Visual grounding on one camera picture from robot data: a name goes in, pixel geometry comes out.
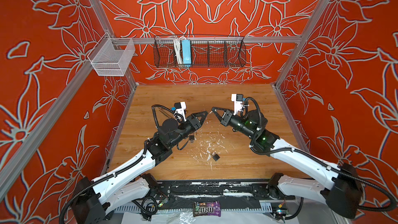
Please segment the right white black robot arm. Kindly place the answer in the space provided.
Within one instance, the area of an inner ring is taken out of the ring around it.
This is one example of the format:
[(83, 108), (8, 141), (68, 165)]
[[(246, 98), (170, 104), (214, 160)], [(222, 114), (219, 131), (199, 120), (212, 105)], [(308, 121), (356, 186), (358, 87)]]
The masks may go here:
[[(273, 175), (273, 186), (277, 192), (323, 203), (348, 219), (354, 219), (358, 210), (390, 212), (397, 208), (397, 200), (393, 194), (359, 177), (353, 166), (347, 163), (339, 166), (317, 158), (268, 131), (267, 119), (254, 98), (232, 94), (231, 100), (234, 103), (233, 110), (212, 108), (223, 126), (230, 126), (233, 131), (249, 137), (249, 148), (253, 153), (283, 161), (310, 176), (310, 179), (298, 179), (276, 173)], [(361, 205), (364, 185), (385, 195), (389, 204), (380, 207)]]

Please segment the dark padlock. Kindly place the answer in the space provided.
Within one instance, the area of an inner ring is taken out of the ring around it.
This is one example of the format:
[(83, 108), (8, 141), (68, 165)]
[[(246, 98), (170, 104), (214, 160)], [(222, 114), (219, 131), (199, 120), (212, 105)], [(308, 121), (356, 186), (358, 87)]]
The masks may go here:
[(194, 143), (195, 135), (189, 135), (189, 143)]
[(220, 159), (220, 156), (216, 152), (213, 152), (211, 154), (211, 157), (213, 158), (214, 161), (218, 161)]

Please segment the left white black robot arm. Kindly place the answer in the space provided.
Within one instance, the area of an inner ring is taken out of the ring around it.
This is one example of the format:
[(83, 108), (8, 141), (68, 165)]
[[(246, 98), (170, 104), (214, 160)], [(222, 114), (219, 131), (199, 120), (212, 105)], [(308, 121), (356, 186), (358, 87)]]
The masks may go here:
[(206, 120), (207, 111), (185, 116), (179, 109), (163, 105), (151, 107), (156, 133), (144, 142), (144, 148), (116, 169), (93, 180), (78, 182), (72, 198), (63, 206), (59, 223), (65, 222), (68, 209), (72, 209), (79, 224), (97, 224), (115, 208), (129, 201), (146, 198), (149, 183), (140, 175), (158, 166), (172, 153), (173, 148), (199, 130)]

